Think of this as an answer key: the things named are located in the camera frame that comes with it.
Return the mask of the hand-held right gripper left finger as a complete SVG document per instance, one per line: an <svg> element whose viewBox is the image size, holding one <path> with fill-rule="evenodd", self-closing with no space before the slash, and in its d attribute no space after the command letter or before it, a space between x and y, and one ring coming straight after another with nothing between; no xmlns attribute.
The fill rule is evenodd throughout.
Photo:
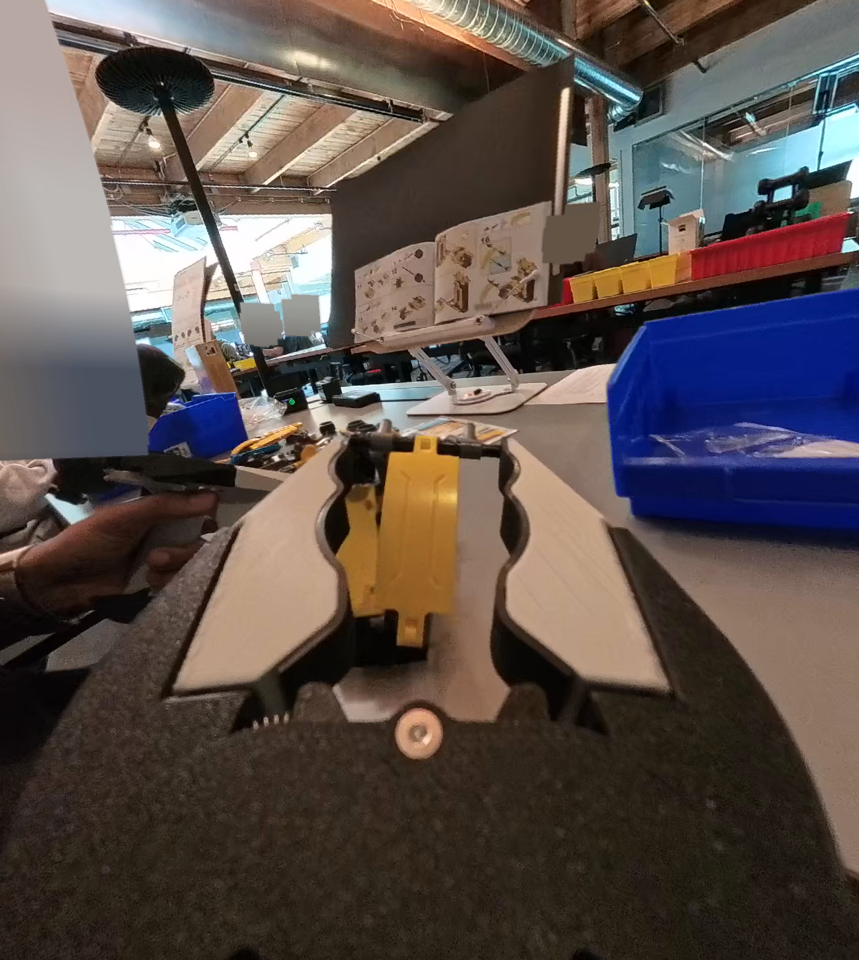
<svg viewBox="0 0 859 960"><path fill-rule="evenodd" d="M344 496L332 440L238 523L200 609L171 693L253 693L266 714L290 714L284 672L337 633L349 615L346 575L326 522Z"/></svg>

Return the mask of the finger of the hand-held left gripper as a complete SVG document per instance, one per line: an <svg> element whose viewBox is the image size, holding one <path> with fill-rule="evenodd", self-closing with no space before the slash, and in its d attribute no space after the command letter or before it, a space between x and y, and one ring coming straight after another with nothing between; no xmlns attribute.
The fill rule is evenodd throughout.
<svg viewBox="0 0 859 960"><path fill-rule="evenodd" d="M221 496L264 496L281 486L288 475L250 466L218 464L216 478Z"/></svg>

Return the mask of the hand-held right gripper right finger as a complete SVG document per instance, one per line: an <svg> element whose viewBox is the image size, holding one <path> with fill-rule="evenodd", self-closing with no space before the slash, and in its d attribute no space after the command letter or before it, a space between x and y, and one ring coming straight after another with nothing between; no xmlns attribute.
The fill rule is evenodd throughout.
<svg viewBox="0 0 859 960"><path fill-rule="evenodd" d="M671 694L604 514L517 438L500 450L498 489L507 558L497 576L495 623L568 678Z"/></svg>

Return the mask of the yellow black toy brick model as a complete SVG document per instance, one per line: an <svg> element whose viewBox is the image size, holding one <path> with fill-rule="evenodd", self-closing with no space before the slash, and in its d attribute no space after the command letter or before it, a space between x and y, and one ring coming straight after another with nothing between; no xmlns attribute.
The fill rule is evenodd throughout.
<svg viewBox="0 0 859 960"><path fill-rule="evenodd" d="M345 448L336 459L340 497L327 513L327 535L342 568L358 667L390 666L393 619L378 595L378 559L383 480L387 457L373 438L377 426L357 419L345 430Z"/></svg>

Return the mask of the yellow brick panel with axle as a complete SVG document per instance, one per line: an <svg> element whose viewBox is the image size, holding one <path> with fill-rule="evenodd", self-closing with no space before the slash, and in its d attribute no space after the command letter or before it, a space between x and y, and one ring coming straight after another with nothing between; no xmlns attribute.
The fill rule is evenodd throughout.
<svg viewBox="0 0 859 960"><path fill-rule="evenodd" d="M453 606L459 521L460 462L497 457L502 440L480 439L471 421L449 436L418 433L385 441L377 524L375 599L394 615L397 648L423 651L429 621Z"/></svg>

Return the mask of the person's left hand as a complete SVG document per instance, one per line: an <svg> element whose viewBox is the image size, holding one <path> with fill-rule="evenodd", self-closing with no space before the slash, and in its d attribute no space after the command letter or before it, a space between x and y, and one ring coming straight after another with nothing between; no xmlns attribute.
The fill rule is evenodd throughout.
<svg viewBox="0 0 859 960"><path fill-rule="evenodd" d="M96 511L23 554L15 582L24 599L55 617L80 615L120 595L137 569L144 541L157 527L211 522L214 492L152 494Z"/></svg>

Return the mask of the pile of small brick pieces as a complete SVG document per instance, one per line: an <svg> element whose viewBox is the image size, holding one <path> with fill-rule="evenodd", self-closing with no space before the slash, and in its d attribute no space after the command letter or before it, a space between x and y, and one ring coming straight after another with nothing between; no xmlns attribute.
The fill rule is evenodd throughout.
<svg viewBox="0 0 859 960"><path fill-rule="evenodd" d="M237 468L293 474L338 436L338 428L331 421L307 428L297 421L240 444L231 451L228 463Z"/></svg>

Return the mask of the blue plastic bin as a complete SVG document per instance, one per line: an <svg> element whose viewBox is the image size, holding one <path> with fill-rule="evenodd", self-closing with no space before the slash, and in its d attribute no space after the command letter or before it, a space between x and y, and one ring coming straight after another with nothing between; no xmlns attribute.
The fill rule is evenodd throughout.
<svg viewBox="0 0 859 960"><path fill-rule="evenodd" d="M859 442L859 287L652 321L607 394L634 516L859 536L859 460L687 460L651 439L752 423Z"/></svg>
<svg viewBox="0 0 859 960"><path fill-rule="evenodd" d="M176 452L208 459L232 451L248 440L235 392L202 394L164 413L150 429L150 453Z"/></svg>

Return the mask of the large brown cardboard box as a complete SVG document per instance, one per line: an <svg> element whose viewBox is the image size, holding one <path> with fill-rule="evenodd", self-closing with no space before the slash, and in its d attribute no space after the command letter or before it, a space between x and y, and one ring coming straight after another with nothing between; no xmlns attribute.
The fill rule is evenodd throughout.
<svg viewBox="0 0 859 960"><path fill-rule="evenodd" d="M205 316L211 278L205 257L179 270L173 278L170 339L175 359L188 371L202 368L200 352L215 339Z"/></svg>

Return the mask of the yellow printed leaflet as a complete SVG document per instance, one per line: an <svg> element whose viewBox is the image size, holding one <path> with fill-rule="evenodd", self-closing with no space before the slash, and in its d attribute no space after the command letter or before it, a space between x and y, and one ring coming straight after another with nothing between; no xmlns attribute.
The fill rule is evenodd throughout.
<svg viewBox="0 0 859 960"><path fill-rule="evenodd" d="M438 416L403 429L400 431L400 436L404 438L432 436L436 437L439 443L473 441L486 448L497 448L506 438L517 432L515 428L472 419Z"/></svg>

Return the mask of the small white cardboard box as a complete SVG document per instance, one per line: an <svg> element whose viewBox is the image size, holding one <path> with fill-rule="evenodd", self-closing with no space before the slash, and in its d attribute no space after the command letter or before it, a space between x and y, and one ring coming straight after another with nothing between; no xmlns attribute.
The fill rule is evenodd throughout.
<svg viewBox="0 0 859 960"><path fill-rule="evenodd" d="M700 248L704 240L705 223L702 208L681 213L667 221L667 253L676 256Z"/></svg>

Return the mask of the black floor lamp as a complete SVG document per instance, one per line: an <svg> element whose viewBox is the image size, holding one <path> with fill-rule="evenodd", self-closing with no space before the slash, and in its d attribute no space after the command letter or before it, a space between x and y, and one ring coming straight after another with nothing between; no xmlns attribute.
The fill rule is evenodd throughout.
<svg viewBox="0 0 859 960"><path fill-rule="evenodd" d="M106 56L96 68L95 78L100 91L118 107L145 117L162 116L233 307L241 315L244 296L178 117L210 102L215 92L210 70L200 59L183 51L137 46Z"/></svg>

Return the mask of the long red plastic bin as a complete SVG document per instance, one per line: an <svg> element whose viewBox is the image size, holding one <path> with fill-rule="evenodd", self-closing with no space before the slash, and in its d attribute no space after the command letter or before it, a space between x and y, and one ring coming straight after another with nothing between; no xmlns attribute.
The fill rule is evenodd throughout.
<svg viewBox="0 0 859 960"><path fill-rule="evenodd" d="M839 254L851 219L852 213L846 210L701 246L690 256L690 277L693 281L702 281Z"/></svg>

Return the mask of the black music stand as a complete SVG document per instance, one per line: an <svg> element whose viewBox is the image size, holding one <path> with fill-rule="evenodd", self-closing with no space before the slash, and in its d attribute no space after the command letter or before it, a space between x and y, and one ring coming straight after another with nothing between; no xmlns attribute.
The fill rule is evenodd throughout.
<svg viewBox="0 0 859 960"><path fill-rule="evenodd" d="M647 257L659 257L668 253L669 223L665 209L675 200L673 190L664 185L640 193L634 219L637 253Z"/></svg>

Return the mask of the silver ventilation duct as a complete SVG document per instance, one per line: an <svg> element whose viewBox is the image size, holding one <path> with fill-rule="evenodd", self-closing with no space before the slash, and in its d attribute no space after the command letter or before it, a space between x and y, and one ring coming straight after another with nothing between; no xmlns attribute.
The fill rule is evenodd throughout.
<svg viewBox="0 0 859 960"><path fill-rule="evenodd" d="M643 99L644 90L625 73L560 31L538 23L522 8L497 1L413 1L412 5L530 66L572 59L574 84L584 93L603 97L620 112L634 111Z"/></svg>

